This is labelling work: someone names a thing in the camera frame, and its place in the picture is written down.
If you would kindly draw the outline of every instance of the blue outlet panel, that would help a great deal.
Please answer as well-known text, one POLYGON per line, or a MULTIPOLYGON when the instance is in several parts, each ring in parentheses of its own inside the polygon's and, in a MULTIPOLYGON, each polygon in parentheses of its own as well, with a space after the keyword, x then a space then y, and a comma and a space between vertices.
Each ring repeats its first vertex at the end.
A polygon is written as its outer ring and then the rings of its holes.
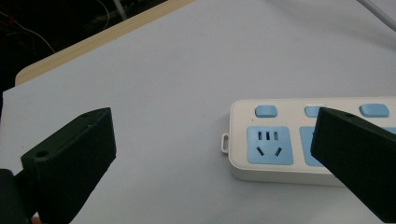
POLYGON ((301 136, 301 142, 303 144, 305 163, 309 166, 320 167, 323 166, 322 163, 317 161, 317 159, 315 159, 311 155, 311 143, 312 143, 312 138, 314 136, 314 130, 315 127, 301 127, 300 136, 301 136))
POLYGON ((292 165, 289 128, 248 127, 247 160, 253 164, 292 165))
POLYGON ((396 134, 396 128, 384 128, 384 129, 387 130, 390 133, 396 134))

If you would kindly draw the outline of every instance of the electrical outlet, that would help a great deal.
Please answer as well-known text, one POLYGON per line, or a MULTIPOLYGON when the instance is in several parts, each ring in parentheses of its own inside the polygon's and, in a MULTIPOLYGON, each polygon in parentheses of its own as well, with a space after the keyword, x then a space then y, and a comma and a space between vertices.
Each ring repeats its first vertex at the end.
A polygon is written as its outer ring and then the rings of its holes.
POLYGON ((344 186, 311 155, 312 133, 321 107, 346 111, 396 133, 396 97, 237 101, 231 106, 230 130, 221 138, 221 152, 228 154, 233 176, 344 186))
POLYGON ((301 143, 303 144, 304 159, 306 164, 309 166, 323 167, 322 163, 320 163, 320 161, 318 161, 311 155, 311 143, 312 143, 312 138, 314 136, 314 130, 315 127, 300 128, 300 137, 301 137, 301 143))
POLYGON ((292 165, 287 127, 248 127, 247 160, 255 164, 292 165))

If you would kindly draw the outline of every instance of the socket hole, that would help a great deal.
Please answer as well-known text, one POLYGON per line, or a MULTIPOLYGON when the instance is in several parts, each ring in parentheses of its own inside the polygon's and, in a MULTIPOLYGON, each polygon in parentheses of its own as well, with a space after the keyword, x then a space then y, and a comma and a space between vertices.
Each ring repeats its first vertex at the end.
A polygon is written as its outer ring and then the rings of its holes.
POLYGON ((260 153, 260 155, 264 155, 264 153, 262 152, 262 149, 261 148, 259 148, 259 147, 256 147, 256 149, 257 149, 257 151, 259 151, 259 153, 260 153))
POLYGON ((282 148, 281 148, 281 147, 279 147, 279 148, 277 149, 277 151, 276 151, 275 155, 276 155, 276 156, 279 156, 279 154, 280 154, 280 151, 282 151, 282 148))
POLYGON ((39 151, 39 152, 37 152, 37 154, 35 154, 38 158, 42 158, 42 157, 45 157, 45 156, 47 156, 49 154, 49 152, 48 151, 39 151))
POLYGON ((228 150, 228 135, 224 135, 224 138, 223 138, 223 150, 224 151, 228 150))

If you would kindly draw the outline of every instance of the power strip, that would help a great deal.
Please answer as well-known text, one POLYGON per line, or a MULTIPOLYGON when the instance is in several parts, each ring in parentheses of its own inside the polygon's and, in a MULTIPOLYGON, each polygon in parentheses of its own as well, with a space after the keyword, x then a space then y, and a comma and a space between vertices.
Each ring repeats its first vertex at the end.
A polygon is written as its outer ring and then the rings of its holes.
POLYGON ((221 137, 232 174, 242 180, 344 186, 311 156, 318 109, 342 110, 396 133, 396 97, 241 100, 221 137))

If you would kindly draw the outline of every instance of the screw hole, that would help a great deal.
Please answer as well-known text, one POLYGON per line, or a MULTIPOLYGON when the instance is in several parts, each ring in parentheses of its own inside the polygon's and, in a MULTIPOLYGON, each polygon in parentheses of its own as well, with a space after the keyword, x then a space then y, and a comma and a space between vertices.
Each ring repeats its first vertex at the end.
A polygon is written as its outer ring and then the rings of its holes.
POLYGON ((37 154, 35 154, 37 157, 39 157, 39 158, 42 158, 42 157, 45 157, 45 156, 47 156, 49 154, 49 152, 48 151, 39 151, 39 152, 37 152, 37 154))

